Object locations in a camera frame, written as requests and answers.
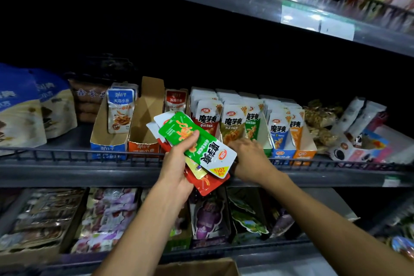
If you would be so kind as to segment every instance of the brand logo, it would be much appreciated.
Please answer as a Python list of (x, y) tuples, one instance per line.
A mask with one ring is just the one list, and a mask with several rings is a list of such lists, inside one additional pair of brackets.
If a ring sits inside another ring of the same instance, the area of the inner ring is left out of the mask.
[(222, 150), (219, 154), (219, 159), (223, 160), (227, 155), (227, 151), (226, 150)]

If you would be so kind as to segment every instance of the forearm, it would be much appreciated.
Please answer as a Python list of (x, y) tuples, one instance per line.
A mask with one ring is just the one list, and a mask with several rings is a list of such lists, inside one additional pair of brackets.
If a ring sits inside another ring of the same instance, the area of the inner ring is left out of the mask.
[(182, 205), (171, 185), (157, 182), (137, 216), (94, 276), (147, 276), (154, 273)]
[(413, 275), (414, 266), (272, 168), (260, 184), (281, 203), (341, 276)]

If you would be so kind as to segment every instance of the person's left hand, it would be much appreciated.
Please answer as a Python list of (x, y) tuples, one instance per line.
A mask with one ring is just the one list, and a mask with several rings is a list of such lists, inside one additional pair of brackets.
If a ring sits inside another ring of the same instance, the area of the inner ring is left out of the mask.
[(194, 131), (191, 136), (183, 140), (181, 143), (173, 146), (171, 150), (165, 154), (162, 164), (161, 173), (158, 181), (171, 186), (182, 199), (183, 204), (188, 199), (194, 188), (184, 176), (185, 156), (184, 152), (194, 146), (200, 136), (199, 131)]

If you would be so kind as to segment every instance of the price tag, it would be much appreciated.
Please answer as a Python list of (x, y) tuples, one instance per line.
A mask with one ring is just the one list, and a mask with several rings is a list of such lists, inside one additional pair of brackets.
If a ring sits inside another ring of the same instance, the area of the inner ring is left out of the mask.
[(324, 17), (320, 24), (320, 32), (322, 34), (353, 41), (355, 35), (355, 25), (335, 20), (330, 17)]
[(384, 179), (384, 188), (396, 188), (399, 187), (401, 180), (398, 177), (386, 176)]
[(282, 5), (280, 23), (319, 32), (321, 16), (309, 11)]

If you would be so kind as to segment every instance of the person's right arm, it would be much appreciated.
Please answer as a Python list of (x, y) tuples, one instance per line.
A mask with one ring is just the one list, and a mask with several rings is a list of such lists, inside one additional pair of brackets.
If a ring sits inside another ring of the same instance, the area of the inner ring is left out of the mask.
[(414, 275), (414, 264), (301, 190), (258, 143), (242, 139), (229, 146), (239, 161), (235, 175), (271, 193), (339, 276)]

